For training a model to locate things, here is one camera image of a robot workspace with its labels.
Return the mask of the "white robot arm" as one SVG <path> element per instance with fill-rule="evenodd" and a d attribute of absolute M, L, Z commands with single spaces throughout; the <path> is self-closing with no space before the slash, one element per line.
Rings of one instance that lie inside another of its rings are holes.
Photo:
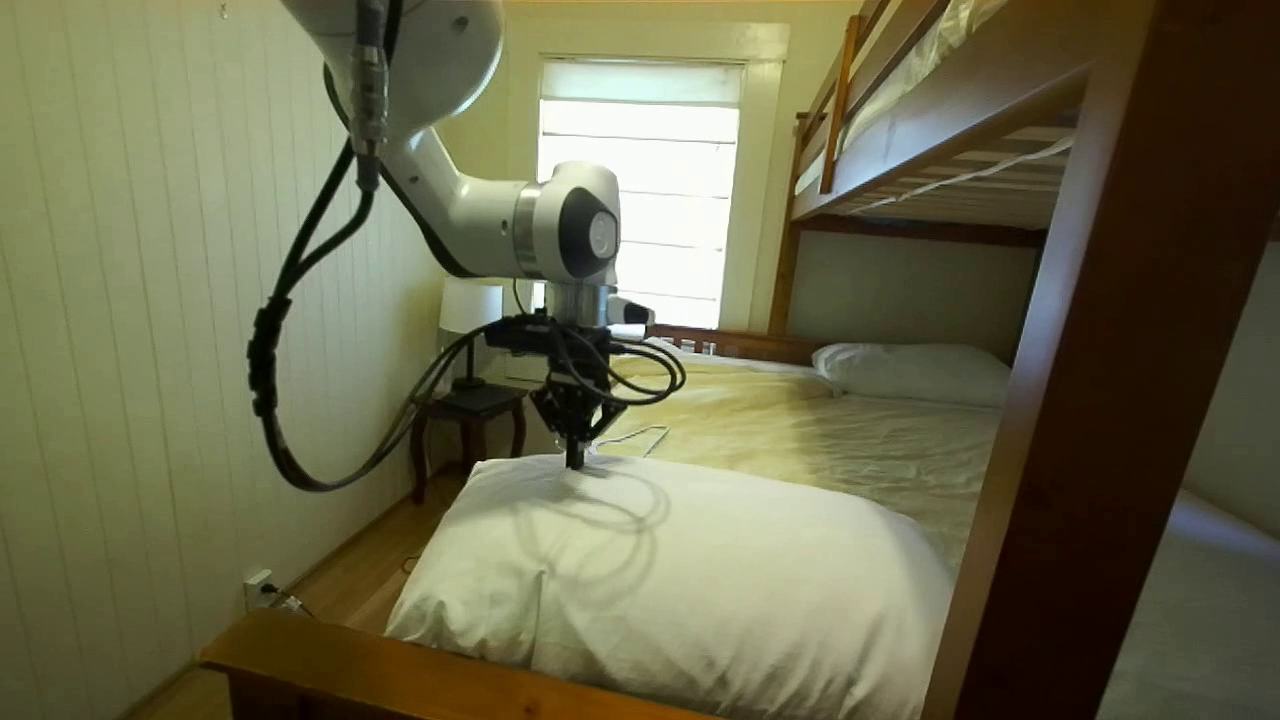
<path fill-rule="evenodd" d="M 620 257 L 620 178 L 587 158 L 484 176 L 449 122 L 502 63 L 502 0 L 283 0 L 321 47 L 355 157 L 409 207 L 437 263 L 467 279 L 543 279 L 551 375 L 537 393 L 572 469 L 607 428 L 607 298 Z"/>

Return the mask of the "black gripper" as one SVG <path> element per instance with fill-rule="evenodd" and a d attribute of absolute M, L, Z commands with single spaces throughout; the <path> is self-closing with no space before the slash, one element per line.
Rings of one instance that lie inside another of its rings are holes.
<path fill-rule="evenodd" d="M 564 439 L 566 469 L 587 469 L 587 444 L 622 412 L 620 398 L 566 371 L 551 371 L 531 393 L 531 404 L 541 419 Z"/>

